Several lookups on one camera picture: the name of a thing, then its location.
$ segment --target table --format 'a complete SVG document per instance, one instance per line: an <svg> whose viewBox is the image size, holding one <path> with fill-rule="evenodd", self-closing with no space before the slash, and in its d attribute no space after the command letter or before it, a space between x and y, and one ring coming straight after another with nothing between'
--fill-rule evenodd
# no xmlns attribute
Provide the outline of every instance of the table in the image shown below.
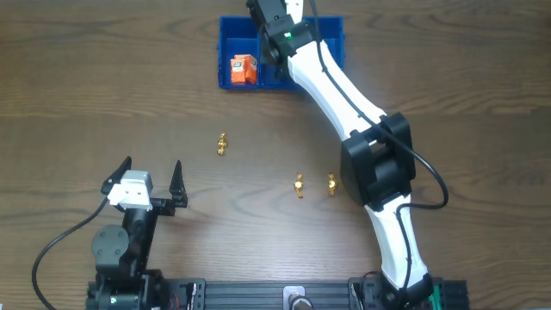
<svg viewBox="0 0 551 310"><path fill-rule="evenodd" d="M408 118L415 149L448 182L447 208L412 210L431 274L468 280L472 309L549 306L551 3L318 8L344 17L350 79ZM163 197L182 160L189 209L159 219L149 263L167 277L347 279L380 268L365 210L342 186L327 195L340 144L313 100L218 88L219 18L246 14L245 0L0 3L4 308L41 308L36 255L96 209L101 182L126 155ZM440 199L420 166L413 188L414 201ZM83 307L91 239L120 223L106 208L46 255L38 276L53 305Z"/></svg>

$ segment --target wood grain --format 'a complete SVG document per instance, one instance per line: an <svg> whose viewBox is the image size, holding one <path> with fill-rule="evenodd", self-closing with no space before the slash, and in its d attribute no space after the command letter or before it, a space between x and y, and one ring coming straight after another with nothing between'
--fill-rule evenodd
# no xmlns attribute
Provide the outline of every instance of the wood grain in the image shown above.
<svg viewBox="0 0 551 310"><path fill-rule="evenodd" d="M344 17L346 73L401 111L446 178L450 204L413 210L434 276L468 280L472 309L551 305L551 3L318 0ZM303 93L217 83L221 15L242 0L0 3L0 303L40 309L40 249L93 212L126 155L168 196L181 159L190 208L159 220L150 259L168 277L346 279L381 265L368 216L341 187L339 140ZM216 140L228 132L227 156ZM292 188L305 176L305 199ZM421 167L416 201L435 201ZM90 241L112 208L56 245L40 286L84 307Z"/></svg>

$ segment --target blue plastic container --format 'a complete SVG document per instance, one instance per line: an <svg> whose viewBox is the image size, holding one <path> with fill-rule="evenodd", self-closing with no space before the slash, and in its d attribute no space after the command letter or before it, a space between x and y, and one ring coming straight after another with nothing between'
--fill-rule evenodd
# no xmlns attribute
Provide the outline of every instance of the blue plastic container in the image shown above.
<svg viewBox="0 0 551 310"><path fill-rule="evenodd" d="M312 17L305 17L313 22ZM344 68L344 33L342 16L322 16L319 30L337 64ZM226 90L296 90L290 78L276 77L277 68L261 62L260 35L248 16L221 16L218 48L218 83ZM250 54L258 59L257 84L234 85L230 77L230 60L237 54Z"/></svg>

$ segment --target blue tray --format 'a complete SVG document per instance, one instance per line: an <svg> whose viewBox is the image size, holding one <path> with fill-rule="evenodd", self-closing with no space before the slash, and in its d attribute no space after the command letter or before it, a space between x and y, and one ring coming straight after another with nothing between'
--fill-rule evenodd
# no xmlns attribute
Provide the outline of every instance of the blue tray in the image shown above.
<svg viewBox="0 0 551 310"><path fill-rule="evenodd" d="M305 17L313 22L312 17ZM322 16L319 30L337 64L344 68L344 33L342 16ZM276 77L277 68L261 62L260 35L248 16L221 16L218 49L218 83L225 90L296 90L300 86L291 79ZM237 54L250 54L258 59L257 84L234 85L230 78L230 60Z"/></svg>

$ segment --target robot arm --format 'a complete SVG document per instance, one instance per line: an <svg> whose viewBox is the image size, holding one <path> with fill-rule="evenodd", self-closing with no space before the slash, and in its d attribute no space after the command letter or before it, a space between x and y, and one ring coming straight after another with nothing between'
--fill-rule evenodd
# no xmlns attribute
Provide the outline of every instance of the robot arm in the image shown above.
<svg viewBox="0 0 551 310"><path fill-rule="evenodd" d="M378 128L372 128L348 104L327 74L319 59L313 26L297 21L291 5L287 10L272 0L249 0L247 6L263 40L264 57L279 65L316 101L329 118L342 144L341 176L350 196L363 205L371 218L382 256L383 296L388 308L415 305L433 292L432 280L419 256L409 208L400 212L411 249L411 272L406 282L406 241L396 217L398 206L411 201L410 181L415 177L413 157L385 141ZM396 114L387 116L365 98L344 75L324 41L319 44L327 71L351 101L375 124L411 147L411 134L406 119ZM382 147L375 150L375 144Z"/></svg>

